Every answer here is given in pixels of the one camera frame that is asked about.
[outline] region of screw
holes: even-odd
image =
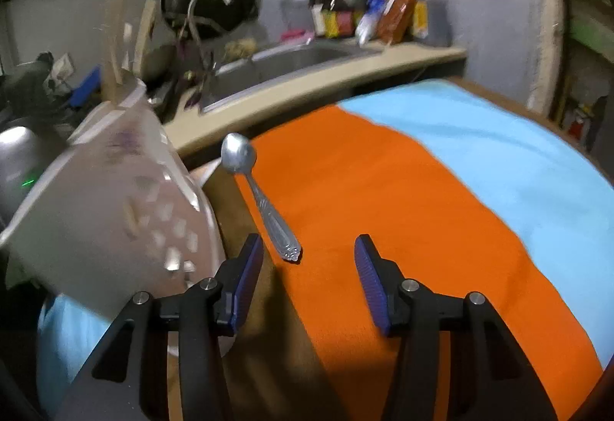
[[[139,291],[132,297],[132,301],[137,305],[142,305],[149,300],[149,294],[146,291]]]
[[[486,298],[484,297],[482,293],[474,291],[471,294],[469,294],[469,301],[473,303],[474,305],[481,305],[482,303],[486,301]]]
[[[401,282],[401,288],[407,292],[418,291],[419,287],[420,284],[418,284],[418,281],[414,281],[413,279],[405,279],[403,282]]]
[[[201,282],[200,282],[200,287],[202,289],[213,289],[217,286],[217,281],[215,279],[213,279],[213,277],[205,277]]]

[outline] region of blue fabric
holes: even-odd
[[[339,105],[420,142],[509,226],[607,366],[614,354],[614,189],[588,160],[535,122],[446,81]]]
[[[36,346],[36,387],[41,407],[51,418],[109,325],[65,295],[43,306]]]

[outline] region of stainless steel sink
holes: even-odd
[[[211,90],[203,94],[201,112],[211,111],[286,79],[378,53],[331,40],[267,49],[254,54],[251,59],[241,59],[222,66],[210,84]]]

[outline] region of kitchen counter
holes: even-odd
[[[179,103],[177,116],[164,126],[168,138],[179,155],[185,156],[218,142],[229,132],[240,132],[306,101],[406,71],[462,60],[466,56],[465,49],[460,47],[430,48],[417,43],[386,48],[373,42],[368,47],[381,50],[381,53],[285,80],[229,101],[204,115],[199,115],[197,107],[189,111],[181,109],[191,94],[189,91]]]

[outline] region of spoon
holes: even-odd
[[[222,166],[232,174],[244,175],[252,189],[258,211],[264,222],[266,232],[272,245],[281,258],[288,262],[297,262],[301,254],[301,245],[288,224],[271,204],[265,193],[252,177],[252,168],[256,163],[256,150],[251,142],[240,134],[228,134],[222,142]]]

